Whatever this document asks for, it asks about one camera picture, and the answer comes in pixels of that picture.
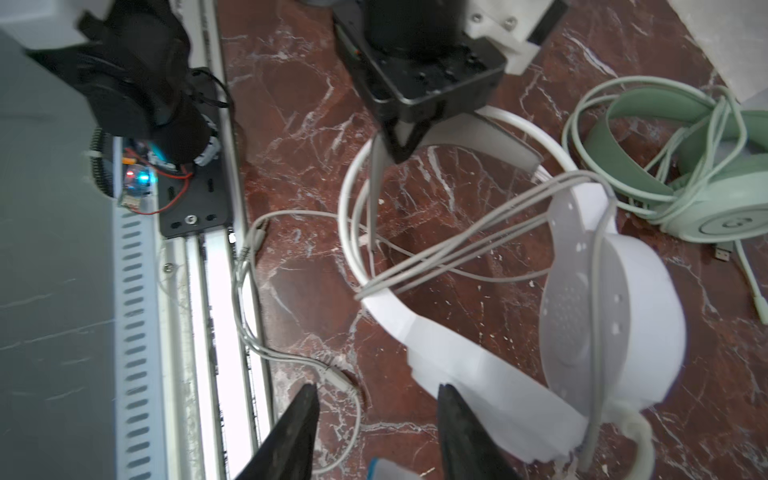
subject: white headphones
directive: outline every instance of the white headphones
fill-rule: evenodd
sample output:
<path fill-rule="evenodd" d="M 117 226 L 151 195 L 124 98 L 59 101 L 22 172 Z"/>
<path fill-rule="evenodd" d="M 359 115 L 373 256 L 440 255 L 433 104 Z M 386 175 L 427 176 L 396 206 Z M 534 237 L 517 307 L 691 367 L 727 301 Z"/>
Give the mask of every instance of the white headphones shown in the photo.
<path fill-rule="evenodd" d="M 555 257 L 539 323 L 541 361 L 549 388 L 471 340 L 417 315 L 388 288 L 406 280 L 406 267 L 411 265 L 421 265 L 414 274 L 427 267 L 441 271 L 453 267 L 453 263 L 443 263 L 456 257 L 451 252 L 468 234 L 441 242 L 370 278 L 357 237 L 366 200 L 373 212 L 370 238 L 376 233 L 381 175 L 373 172 L 381 170 L 388 157 L 379 137 L 369 140 L 357 154 L 339 196 L 339 238 L 349 268 L 362 287 L 358 296 L 373 318 L 408 348 L 416 382 L 434 397 L 441 384 L 455 386 L 488 434 L 507 452 L 524 462 L 548 462 L 568 455 L 588 432 L 580 461 L 580 467 L 587 468 L 600 424 L 615 422 L 638 442 L 635 472 L 641 478 L 650 476 L 654 461 L 650 426 L 637 413 L 664 399 L 685 348 L 683 310 L 671 279 L 649 246 L 616 231 L 616 200 L 604 180 L 578 171 L 555 140 L 517 115 L 490 107 L 478 113 L 522 130 L 570 172 L 517 196 L 470 228 L 476 232 L 498 224 L 510 211 L 519 212 L 556 192 L 542 222 L 512 227 L 521 233 L 548 223 L 552 232 Z M 483 151 L 539 180 L 551 178 L 537 168 L 525 144 L 506 133 L 501 134 L 502 140 L 499 132 L 504 131 L 485 118 L 460 115 L 444 122 L 435 134 L 427 134 L 422 145 L 447 143 Z M 355 202 L 350 226 L 353 186 L 369 156 L 372 177 Z M 369 190 L 375 193 L 367 198 Z"/>

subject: headphone ear cup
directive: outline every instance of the headphone ear cup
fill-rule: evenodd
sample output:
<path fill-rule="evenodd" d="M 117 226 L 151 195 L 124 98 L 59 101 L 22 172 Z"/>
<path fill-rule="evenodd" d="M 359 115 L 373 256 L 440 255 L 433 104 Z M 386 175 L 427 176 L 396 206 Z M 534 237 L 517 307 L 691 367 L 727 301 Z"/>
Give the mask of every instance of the headphone ear cup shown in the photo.
<path fill-rule="evenodd" d="M 768 154 L 737 158 L 714 176 L 697 201 L 673 218 L 664 231 L 695 243 L 764 235 L 768 233 L 766 185 Z"/>

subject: green headphones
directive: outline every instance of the green headphones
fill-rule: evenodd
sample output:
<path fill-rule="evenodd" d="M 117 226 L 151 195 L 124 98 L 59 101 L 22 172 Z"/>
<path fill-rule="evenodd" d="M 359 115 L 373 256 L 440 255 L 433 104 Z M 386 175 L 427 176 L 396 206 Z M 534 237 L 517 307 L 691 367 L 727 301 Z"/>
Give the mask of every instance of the green headphones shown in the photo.
<path fill-rule="evenodd" d="M 641 86 L 601 94 L 626 84 Z M 627 197 L 620 202 L 622 208 L 659 225 L 663 232 L 695 243 L 735 240 L 758 313 L 768 323 L 768 303 L 739 242 L 768 233 L 768 111 L 743 110 L 725 87 L 716 86 L 713 92 L 720 95 L 713 98 L 665 78 L 617 78 L 593 88 L 579 101 L 561 142 L 568 148 L 572 141 L 586 166 Z M 579 117 L 600 104 L 607 104 L 607 109 L 582 143 Z M 624 152 L 611 132 L 612 121 L 630 117 L 680 124 L 645 167 Z M 733 146 L 721 158 L 723 142 Z M 680 176 L 668 180 L 673 160 Z"/>

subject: blue led light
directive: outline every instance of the blue led light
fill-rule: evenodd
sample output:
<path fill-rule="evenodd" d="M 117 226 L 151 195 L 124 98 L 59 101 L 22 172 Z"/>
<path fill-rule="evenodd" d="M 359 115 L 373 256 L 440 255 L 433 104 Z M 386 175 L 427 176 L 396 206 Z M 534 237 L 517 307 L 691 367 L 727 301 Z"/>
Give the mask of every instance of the blue led light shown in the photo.
<path fill-rule="evenodd" d="M 163 155 L 163 152 L 161 152 L 160 149 L 157 148 L 157 145 L 150 144 L 150 148 L 152 149 L 152 153 L 154 153 L 161 162 L 167 163 L 167 161 L 165 160 L 165 155 Z"/>

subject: screw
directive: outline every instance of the screw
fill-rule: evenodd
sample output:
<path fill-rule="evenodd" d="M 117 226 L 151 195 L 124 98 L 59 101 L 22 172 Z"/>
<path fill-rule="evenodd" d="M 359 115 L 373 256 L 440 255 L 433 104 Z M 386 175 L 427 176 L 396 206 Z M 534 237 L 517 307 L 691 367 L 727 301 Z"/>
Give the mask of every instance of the screw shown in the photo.
<path fill-rule="evenodd" d="M 516 19 L 515 17 L 509 17 L 506 20 L 504 20 L 504 24 L 502 26 L 506 31 L 515 30 L 515 27 L 518 26 L 518 19 Z"/>

